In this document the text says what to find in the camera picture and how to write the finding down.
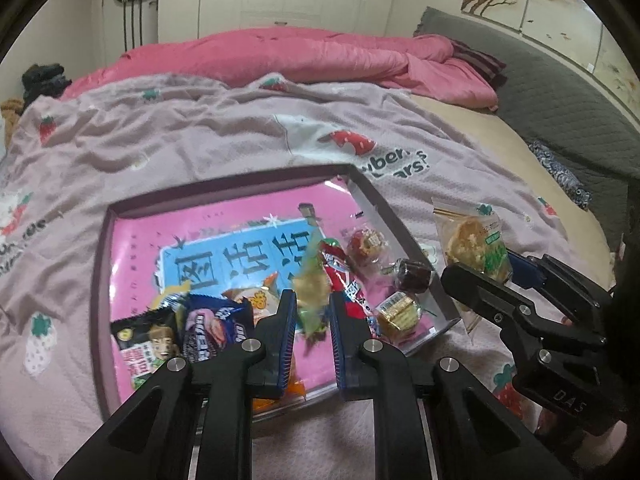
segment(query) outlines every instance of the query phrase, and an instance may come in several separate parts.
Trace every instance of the snack package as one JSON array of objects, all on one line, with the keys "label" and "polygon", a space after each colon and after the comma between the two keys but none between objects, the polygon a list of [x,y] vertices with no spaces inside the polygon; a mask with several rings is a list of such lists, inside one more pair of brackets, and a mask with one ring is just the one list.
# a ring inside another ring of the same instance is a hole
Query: snack package
[{"label": "snack package", "polygon": [[263,317],[273,316],[278,311],[280,304],[280,295],[276,280],[278,273],[274,272],[268,276],[261,285],[249,288],[230,288],[222,293],[222,296],[233,300],[236,303],[242,303],[243,299],[247,299],[251,303],[254,310],[254,326]]},{"label": "snack package", "polygon": [[[291,279],[298,300],[298,320],[307,340],[326,334],[325,307],[331,288],[318,255],[321,241],[320,231],[314,230],[300,262],[300,271]],[[329,245],[337,244],[329,238],[324,241]]]},{"label": "snack package", "polygon": [[407,339],[420,322],[417,300],[404,292],[395,292],[376,307],[378,322],[385,336],[398,343]]},{"label": "snack package", "polygon": [[182,354],[191,363],[206,361],[227,346],[254,335],[251,303],[190,294]]},{"label": "snack package", "polygon": [[149,310],[157,310],[164,307],[173,309],[175,313],[175,324],[178,327],[176,342],[179,346],[182,344],[182,332],[184,331],[184,320],[186,317],[186,308],[184,305],[189,297],[190,290],[191,282],[189,280],[181,285],[169,285],[149,304]]},{"label": "snack package", "polygon": [[465,209],[436,200],[433,206],[447,265],[462,262],[499,283],[510,279],[513,270],[502,241],[502,223],[491,206]]},{"label": "snack package", "polygon": [[135,390],[165,361],[179,354],[178,327],[175,312],[170,306],[113,321],[111,333],[129,369]]},{"label": "snack package", "polygon": [[329,245],[325,240],[320,242],[319,256],[324,272],[331,283],[332,292],[343,292],[347,314],[357,319],[366,319],[373,337],[380,337],[380,326],[374,316],[362,286],[355,273],[347,265],[347,257],[340,245]]},{"label": "snack package", "polygon": [[347,255],[358,269],[380,264],[388,243],[383,234],[364,223],[349,233]]},{"label": "snack package", "polygon": [[431,266],[407,258],[398,258],[393,266],[384,267],[382,273],[390,274],[394,287],[401,292],[422,294],[431,285]]}]

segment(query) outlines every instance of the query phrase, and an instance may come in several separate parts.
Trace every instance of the cookie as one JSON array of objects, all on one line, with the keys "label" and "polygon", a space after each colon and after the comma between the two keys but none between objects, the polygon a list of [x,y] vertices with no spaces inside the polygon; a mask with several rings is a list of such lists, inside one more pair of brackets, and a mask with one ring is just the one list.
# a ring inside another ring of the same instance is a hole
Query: cookie
[{"label": "cookie", "polygon": [[461,262],[477,270],[484,270],[487,244],[486,230],[478,218],[466,218],[456,227],[445,251],[447,263]]}]

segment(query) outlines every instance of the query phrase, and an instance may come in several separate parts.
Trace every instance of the gold candy wrapper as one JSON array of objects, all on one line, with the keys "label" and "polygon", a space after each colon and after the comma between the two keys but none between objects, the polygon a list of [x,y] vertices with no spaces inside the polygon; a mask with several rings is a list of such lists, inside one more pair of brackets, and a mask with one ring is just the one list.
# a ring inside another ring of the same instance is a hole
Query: gold candy wrapper
[{"label": "gold candy wrapper", "polygon": [[411,333],[420,321],[420,306],[404,292],[395,292],[378,305],[382,332],[392,340]]}]

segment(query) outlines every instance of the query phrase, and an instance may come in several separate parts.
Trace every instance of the red candy wrapper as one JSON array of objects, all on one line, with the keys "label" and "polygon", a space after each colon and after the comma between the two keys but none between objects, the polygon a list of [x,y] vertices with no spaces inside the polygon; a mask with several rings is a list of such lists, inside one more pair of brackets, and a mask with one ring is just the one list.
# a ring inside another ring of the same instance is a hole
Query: red candy wrapper
[{"label": "red candy wrapper", "polygon": [[348,316],[366,319],[374,337],[380,337],[380,326],[373,314],[362,285],[347,265],[347,256],[340,246],[330,245],[324,240],[318,246],[322,268],[331,282],[332,292],[343,292]]}]

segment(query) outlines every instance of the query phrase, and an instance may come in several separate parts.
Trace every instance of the chocolate candy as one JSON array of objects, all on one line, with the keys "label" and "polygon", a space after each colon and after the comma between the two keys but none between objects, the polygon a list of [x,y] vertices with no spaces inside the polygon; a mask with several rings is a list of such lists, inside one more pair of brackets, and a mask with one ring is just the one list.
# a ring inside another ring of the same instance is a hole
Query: chocolate candy
[{"label": "chocolate candy", "polygon": [[377,311],[380,327],[391,340],[410,334],[420,321],[420,307],[404,292],[393,293],[378,305]]},{"label": "chocolate candy", "polygon": [[421,294],[431,283],[431,267],[421,262],[400,258],[394,266],[394,286],[402,292]]}]

